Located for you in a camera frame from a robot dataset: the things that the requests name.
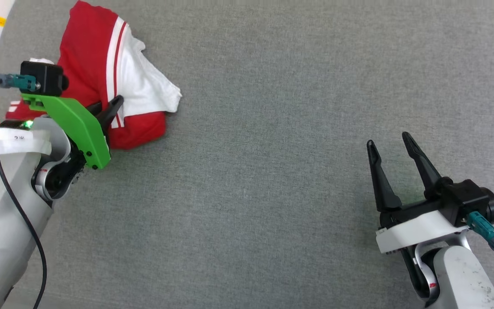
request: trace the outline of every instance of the red and white cloth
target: red and white cloth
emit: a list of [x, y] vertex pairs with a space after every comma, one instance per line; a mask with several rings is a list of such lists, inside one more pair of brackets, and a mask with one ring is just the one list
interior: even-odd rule
[[[123, 106], [108, 130], [111, 148], [131, 149], [165, 133], [165, 113], [176, 112], [180, 89], [142, 54], [145, 44], [131, 34], [115, 12], [78, 1], [62, 36], [60, 59], [70, 80], [62, 94], [83, 106], [118, 94]], [[27, 120], [41, 115], [25, 104], [12, 104], [6, 119]]]

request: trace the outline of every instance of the gray tablecloth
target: gray tablecloth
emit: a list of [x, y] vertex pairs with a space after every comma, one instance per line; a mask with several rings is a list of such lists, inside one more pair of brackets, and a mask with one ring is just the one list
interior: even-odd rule
[[[17, 1], [0, 73], [57, 60], [74, 2]], [[494, 191], [494, 4], [92, 3], [184, 97], [162, 139], [115, 151], [57, 204], [45, 307], [422, 307], [402, 258], [378, 251], [365, 143], [404, 202], [423, 186], [402, 131]], [[0, 91], [0, 119], [16, 98]], [[494, 282], [494, 253], [470, 244]], [[40, 281], [34, 253], [9, 307]]]

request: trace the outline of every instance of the red marking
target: red marking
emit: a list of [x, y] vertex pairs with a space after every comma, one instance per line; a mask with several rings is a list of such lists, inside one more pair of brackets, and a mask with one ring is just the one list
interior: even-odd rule
[[[119, 37], [117, 38], [117, 46], [115, 47], [115, 58], [114, 58], [114, 98], [117, 96], [117, 55], [119, 54], [119, 44], [121, 43], [121, 36], [123, 35], [123, 30], [125, 30], [125, 26], [127, 23], [123, 22], [121, 26], [121, 30], [119, 31]], [[117, 119], [117, 127], [121, 127], [121, 121], [119, 121], [119, 116], [116, 116]]]

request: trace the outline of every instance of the green light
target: green light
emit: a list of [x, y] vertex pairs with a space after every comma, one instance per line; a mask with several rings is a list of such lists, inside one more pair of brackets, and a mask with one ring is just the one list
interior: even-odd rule
[[31, 129], [33, 125], [33, 121], [24, 121], [22, 125], [24, 125], [24, 127], [27, 127], [28, 129]]

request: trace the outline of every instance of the black cable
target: black cable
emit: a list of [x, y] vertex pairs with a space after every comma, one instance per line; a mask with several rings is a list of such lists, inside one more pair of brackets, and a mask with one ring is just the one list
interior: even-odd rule
[[43, 292], [45, 292], [45, 284], [47, 284], [47, 260], [45, 258], [45, 251], [43, 251], [43, 246], [41, 245], [41, 241], [39, 240], [39, 237], [37, 236], [36, 230], [33, 227], [32, 223], [30, 222], [30, 219], [28, 219], [28, 216], [24, 212], [24, 209], [22, 209], [22, 206], [18, 202], [18, 199], [14, 195], [14, 192], [12, 191], [12, 188], [10, 187], [9, 181], [7, 180], [5, 176], [5, 172], [3, 171], [3, 167], [1, 165], [1, 159], [0, 159], [0, 176], [1, 180], [3, 181], [3, 185], [5, 186], [7, 192], [9, 193], [10, 199], [16, 206], [16, 209], [18, 209], [18, 212], [22, 216], [22, 219], [24, 219], [24, 222], [26, 222], [26, 225], [28, 226], [28, 229], [30, 230], [30, 233], [32, 234], [33, 240], [36, 242], [37, 249], [39, 250], [39, 255], [41, 256], [41, 267], [43, 268], [43, 276], [41, 279], [41, 289], [39, 289], [39, 294], [37, 295], [36, 303], [33, 305], [33, 309], [37, 309], [39, 307], [39, 303], [41, 302], [41, 298], [43, 297]]

